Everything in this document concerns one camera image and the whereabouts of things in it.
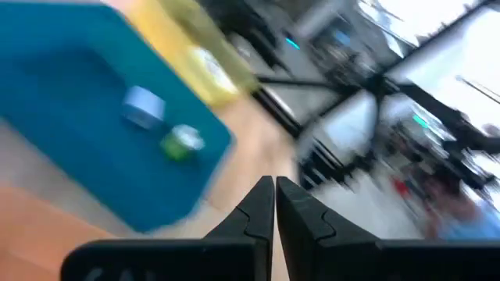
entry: wooden floor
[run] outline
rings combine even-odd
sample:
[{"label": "wooden floor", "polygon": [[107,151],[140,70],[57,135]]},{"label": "wooden floor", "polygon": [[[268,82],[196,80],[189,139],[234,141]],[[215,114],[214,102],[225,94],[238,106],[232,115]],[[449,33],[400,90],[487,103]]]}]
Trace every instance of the wooden floor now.
[{"label": "wooden floor", "polygon": [[[250,98],[221,108],[217,115],[236,144],[211,188],[185,219],[152,233],[135,233],[35,146],[0,120],[0,182],[35,197],[116,237],[198,238],[205,236],[264,175],[295,179],[294,148],[288,135]],[[275,231],[273,280],[286,280],[284,257]]]}]

